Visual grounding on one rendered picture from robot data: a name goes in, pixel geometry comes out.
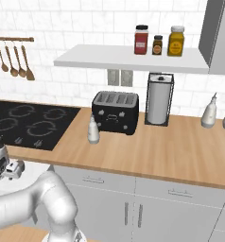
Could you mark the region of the grey wall cabinet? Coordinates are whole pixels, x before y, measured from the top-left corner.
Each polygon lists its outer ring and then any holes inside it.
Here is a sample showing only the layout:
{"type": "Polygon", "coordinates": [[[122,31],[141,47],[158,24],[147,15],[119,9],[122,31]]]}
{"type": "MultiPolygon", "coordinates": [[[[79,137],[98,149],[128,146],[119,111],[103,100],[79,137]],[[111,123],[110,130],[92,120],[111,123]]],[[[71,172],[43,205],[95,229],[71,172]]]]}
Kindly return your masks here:
{"type": "Polygon", "coordinates": [[[225,75],[225,0],[207,1],[199,52],[210,75],[225,75]]]}

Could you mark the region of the open white drawer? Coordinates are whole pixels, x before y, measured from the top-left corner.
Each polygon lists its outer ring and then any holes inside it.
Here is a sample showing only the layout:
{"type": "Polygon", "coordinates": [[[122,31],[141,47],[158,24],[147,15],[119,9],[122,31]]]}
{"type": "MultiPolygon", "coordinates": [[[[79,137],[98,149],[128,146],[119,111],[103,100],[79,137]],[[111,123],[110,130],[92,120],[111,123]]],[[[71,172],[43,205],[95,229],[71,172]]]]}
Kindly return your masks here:
{"type": "Polygon", "coordinates": [[[13,193],[29,187],[45,171],[52,170],[51,164],[41,164],[25,161],[25,171],[19,179],[5,177],[0,180],[0,196],[13,193]]]}

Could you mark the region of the grey wall outlet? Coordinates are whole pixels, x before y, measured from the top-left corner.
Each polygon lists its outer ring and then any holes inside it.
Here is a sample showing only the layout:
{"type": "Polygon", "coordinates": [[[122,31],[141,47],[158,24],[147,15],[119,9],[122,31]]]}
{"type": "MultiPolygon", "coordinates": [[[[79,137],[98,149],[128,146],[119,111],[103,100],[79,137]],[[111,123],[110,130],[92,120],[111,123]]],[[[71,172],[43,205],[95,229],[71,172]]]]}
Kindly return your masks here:
{"type": "Polygon", "coordinates": [[[121,71],[121,85],[125,87],[131,87],[133,80],[133,72],[131,70],[121,71]]]}
{"type": "Polygon", "coordinates": [[[108,84],[112,86],[119,85],[119,71],[114,69],[108,69],[108,84]]]}

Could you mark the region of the yellow spice jar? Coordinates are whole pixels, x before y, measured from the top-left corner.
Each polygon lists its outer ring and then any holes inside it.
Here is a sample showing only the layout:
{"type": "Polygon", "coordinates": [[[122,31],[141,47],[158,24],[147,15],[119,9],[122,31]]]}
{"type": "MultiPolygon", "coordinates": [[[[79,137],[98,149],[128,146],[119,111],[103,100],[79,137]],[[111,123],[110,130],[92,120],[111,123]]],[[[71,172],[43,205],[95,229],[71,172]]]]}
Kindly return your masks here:
{"type": "Polygon", "coordinates": [[[167,55],[180,57],[182,55],[184,44],[184,26],[172,26],[168,38],[167,55]]]}

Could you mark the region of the long wooden hanging spoon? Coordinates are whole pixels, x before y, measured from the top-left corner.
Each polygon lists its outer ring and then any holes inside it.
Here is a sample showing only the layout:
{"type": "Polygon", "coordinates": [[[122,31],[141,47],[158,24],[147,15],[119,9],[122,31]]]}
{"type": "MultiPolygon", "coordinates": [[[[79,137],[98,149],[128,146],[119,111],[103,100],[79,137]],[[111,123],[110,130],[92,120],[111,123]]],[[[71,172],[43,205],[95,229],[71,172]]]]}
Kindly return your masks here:
{"type": "Polygon", "coordinates": [[[13,77],[17,77],[18,76],[18,71],[12,65],[12,61],[11,61],[11,57],[10,57],[10,53],[9,53],[9,47],[6,44],[5,44],[5,49],[6,49],[6,53],[8,55],[8,58],[9,58],[10,74],[13,77]]]}
{"type": "Polygon", "coordinates": [[[16,56],[16,60],[18,62],[18,66],[19,66],[18,74],[19,74],[20,77],[25,78],[26,77],[26,71],[21,66],[19,54],[18,54],[18,49],[17,49],[16,46],[13,46],[13,49],[14,49],[14,53],[15,53],[15,56],[16,56]]]}

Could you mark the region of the grey cupboard door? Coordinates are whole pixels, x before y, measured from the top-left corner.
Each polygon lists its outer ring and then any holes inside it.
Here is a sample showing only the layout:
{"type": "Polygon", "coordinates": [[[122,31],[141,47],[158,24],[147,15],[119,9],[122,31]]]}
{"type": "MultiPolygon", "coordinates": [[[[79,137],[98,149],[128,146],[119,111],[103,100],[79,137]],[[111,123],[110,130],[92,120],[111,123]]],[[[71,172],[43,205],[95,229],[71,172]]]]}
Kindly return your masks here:
{"type": "Polygon", "coordinates": [[[133,242],[209,242],[220,208],[188,202],[135,197],[133,242]],[[143,204],[138,228],[139,205],[143,204]]]}
{"type": "Polygon", "coordinates": [[[76,223],[87,239],[98,242],[131,242],[133,195],[68,184],[78,215],[76,223]],[[125,202],[129,222],[125,226],[125,202]]]}

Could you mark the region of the wooden hanging spatula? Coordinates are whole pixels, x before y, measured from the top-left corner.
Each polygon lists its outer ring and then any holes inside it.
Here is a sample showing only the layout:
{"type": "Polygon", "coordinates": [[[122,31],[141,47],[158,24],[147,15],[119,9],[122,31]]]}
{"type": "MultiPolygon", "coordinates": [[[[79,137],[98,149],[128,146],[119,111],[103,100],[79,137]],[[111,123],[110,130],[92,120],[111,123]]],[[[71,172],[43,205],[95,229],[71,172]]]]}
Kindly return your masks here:
{"type": "Polygon", "coordinates": [[[32,73],[32,71],[30,70],[29,66],[28,66],[28,62],[27,62],[27,57],[26,57],[26,48],[24,47],[24,45],[21,45],[21,49],[22,49],[22,53],[25,59],[25,64],[26,64],[26,79],[27,80],[35,80],[35,77],[32,73]]]}

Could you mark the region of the narrow grey drawer front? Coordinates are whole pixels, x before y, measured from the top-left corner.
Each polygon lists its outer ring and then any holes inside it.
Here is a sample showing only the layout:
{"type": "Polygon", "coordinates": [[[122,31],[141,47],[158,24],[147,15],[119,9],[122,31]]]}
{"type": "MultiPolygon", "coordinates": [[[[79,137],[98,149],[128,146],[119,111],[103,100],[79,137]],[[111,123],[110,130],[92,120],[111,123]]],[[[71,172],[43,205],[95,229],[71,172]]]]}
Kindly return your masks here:
{"type": "Polygon", "coordinates": [[[67,184],[131,194],[134,192],[135,179],[131,176],[60,165],[55,165],[54,169],[55,172],[58,173],[67,184]],[[104,180],[104,183],[86,182],[83,181],[82,178],[101,179],[104,180]]]}

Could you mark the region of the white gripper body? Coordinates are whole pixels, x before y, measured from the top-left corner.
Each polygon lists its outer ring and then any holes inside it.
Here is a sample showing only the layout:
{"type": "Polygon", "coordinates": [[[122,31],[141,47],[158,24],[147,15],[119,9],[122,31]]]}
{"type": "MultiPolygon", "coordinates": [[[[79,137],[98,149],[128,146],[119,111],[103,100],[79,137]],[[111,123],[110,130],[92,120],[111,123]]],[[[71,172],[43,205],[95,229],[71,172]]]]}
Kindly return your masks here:
{"type": "Polygon", "coordinates": [[[25,163],[23,161],[13,161],[6,166],[4,176],[10,180],[19,179],[22,173],[25,171],[25,163]]]}

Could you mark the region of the black hob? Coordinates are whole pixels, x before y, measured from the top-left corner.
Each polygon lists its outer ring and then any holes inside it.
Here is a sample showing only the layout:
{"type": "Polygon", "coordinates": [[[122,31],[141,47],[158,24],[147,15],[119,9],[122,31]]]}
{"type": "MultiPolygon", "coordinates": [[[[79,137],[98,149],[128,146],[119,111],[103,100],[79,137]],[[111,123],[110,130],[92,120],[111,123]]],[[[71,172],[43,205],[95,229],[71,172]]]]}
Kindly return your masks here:
{"type": "Polygon", "coordinates": [[[0,101],[0,143],[52,150],[80,108],[0,101]]]}

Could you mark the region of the white paper towel roll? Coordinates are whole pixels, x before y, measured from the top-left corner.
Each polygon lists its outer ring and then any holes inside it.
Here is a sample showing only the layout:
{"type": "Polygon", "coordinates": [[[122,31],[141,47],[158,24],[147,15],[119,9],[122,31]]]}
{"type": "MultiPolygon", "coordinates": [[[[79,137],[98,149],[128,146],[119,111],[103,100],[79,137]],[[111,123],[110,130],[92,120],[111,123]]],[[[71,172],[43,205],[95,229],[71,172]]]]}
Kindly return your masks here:
{"type": "Polygon", "coordinates": [[[167,76],[150,76],[147,120],[151,124],[163,124],[166,120],[170,82],[167,76]]]}

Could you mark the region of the tall white bottle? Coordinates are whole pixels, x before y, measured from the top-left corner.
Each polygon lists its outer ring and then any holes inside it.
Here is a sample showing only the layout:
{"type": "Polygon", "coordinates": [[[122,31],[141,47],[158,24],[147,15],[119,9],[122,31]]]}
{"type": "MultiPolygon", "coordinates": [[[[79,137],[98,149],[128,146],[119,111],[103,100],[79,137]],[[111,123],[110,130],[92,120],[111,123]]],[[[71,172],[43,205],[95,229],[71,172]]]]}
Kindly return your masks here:
{"type": "Polygon", "coordinates": [[[206,106],[201,118],[201,125],[204,128],[211,128],[216,122],[216,95],[212,96],[210,103],[206,106]]]}

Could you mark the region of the small white bottle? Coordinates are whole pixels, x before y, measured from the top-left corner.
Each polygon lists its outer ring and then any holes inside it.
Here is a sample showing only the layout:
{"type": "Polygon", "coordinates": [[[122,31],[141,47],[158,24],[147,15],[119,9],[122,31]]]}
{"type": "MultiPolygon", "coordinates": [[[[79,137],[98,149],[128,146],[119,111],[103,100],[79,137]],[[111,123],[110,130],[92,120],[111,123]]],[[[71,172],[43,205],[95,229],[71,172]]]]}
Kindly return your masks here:
{"type": "Polygon", "coordinates": [[[88,126],[88,141],[90,144],[97,144],[99,142],[99,130],[97,123],[93,115],[90,117],[90,123],[88,126]]]}

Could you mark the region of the white wall shelf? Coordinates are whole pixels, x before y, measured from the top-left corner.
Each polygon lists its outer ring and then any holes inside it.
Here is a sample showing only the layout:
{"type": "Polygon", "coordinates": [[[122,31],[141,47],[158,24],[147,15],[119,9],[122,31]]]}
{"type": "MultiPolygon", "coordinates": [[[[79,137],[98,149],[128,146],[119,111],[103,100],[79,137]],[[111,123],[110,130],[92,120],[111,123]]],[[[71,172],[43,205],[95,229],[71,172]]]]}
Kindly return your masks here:
{"type": "Polygon", "coordinates": [[[197,48],[184,48],[181,57],[135,55],[132,46],[78,44],[54,60],[55,66],[118,69],[163,73],[207,74],[209,67],[197,48]]]}

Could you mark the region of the wide grey drawer front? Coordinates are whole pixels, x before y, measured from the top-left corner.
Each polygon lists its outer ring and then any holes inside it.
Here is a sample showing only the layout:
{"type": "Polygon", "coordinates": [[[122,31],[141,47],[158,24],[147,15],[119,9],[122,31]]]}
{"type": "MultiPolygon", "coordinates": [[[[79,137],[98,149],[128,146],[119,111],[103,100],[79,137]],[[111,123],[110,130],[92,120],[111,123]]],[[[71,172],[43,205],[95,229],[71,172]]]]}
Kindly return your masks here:
{"type": "Polygon", "coordinates": [[[157,199],[176,200],[198,205],[207,205],[216,208],[221,208],[225,202],[225,190],[191,184],[182,184],[172,181],[137,178],[135,192],[137,195],[141,196],[157,199]],[[177,191],[186,190],[188,193],[193,194],[193,197],[185,198],[169,195],[169,189],[174,189],[177,191]]]}

